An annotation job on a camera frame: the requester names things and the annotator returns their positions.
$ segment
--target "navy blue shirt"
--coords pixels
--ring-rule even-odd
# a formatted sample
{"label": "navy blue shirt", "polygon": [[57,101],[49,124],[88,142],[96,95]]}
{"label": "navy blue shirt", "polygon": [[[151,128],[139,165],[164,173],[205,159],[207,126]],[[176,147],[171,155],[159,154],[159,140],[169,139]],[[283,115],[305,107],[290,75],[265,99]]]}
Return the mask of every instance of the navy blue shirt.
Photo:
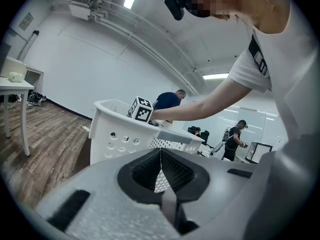
{"label": "navy blue shirt", "polygon": [[181,100],[174,92],[162,93],[157,99],[158,102],[154,106],[157,110],[169,109],[180,105]]}

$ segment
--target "person in white t-shirt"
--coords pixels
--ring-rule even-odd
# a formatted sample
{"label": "person in white t-shirt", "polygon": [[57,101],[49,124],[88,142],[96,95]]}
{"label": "person in white t-shirt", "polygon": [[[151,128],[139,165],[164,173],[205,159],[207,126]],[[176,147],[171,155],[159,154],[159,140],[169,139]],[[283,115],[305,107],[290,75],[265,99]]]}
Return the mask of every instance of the person in white t-shirt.
{"label": "person in white t-shirt", "polygon": [[228,78],[207,98],[156,110],[152,120],[204,119],[233,105],[251,90],[262,93],[269,90],[273,92],[289,140],[318,132],[319,41],[295,3],[292,0],[191,0],[190,3],[189,11],[196,14],[196,7],[201,17],[205,14],[219,19],[238,14],[248,17],[253,27],[252,40]]}

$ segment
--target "black pants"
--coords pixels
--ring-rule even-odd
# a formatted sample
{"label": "black pants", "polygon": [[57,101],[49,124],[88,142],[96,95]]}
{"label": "black pants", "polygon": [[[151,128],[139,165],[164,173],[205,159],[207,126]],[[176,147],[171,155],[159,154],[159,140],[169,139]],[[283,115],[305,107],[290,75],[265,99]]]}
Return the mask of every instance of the black pants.
{"label": "black pants", "polygon": [[228,149],[226,146],[224,147],[224,155],[223,158],[229,159],[230,161],[234,161],[236,157],[236,149],[231,150]]}

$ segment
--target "laundry basket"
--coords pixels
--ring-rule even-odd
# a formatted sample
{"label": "laundry basket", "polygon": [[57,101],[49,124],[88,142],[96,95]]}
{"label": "laundry basket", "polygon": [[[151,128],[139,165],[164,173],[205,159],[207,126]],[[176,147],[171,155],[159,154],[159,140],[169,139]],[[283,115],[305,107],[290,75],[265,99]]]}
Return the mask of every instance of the laundry basket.
{"label": "laundry basket", "polygon": [[[154,148],[169,148],[197,153],[203,139],[166,121],[160,127],[127,117],[130,105],[117,99],[96,101],[89,138],[91,141],[90,164]],[[169,186],[160,171],[155,192]]]}

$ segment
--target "white sleeve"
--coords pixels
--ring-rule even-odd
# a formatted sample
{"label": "white sleeve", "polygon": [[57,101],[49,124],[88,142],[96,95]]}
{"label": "white sleeve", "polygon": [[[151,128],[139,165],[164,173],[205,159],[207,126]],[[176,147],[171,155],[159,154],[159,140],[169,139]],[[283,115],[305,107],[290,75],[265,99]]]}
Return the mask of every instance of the white sleeve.
{"label": "white sleeve", "polygon": [[245,49],[233,64],[228,78],[263,94],[272,89],[269,75],[260,72],[249,49]]}

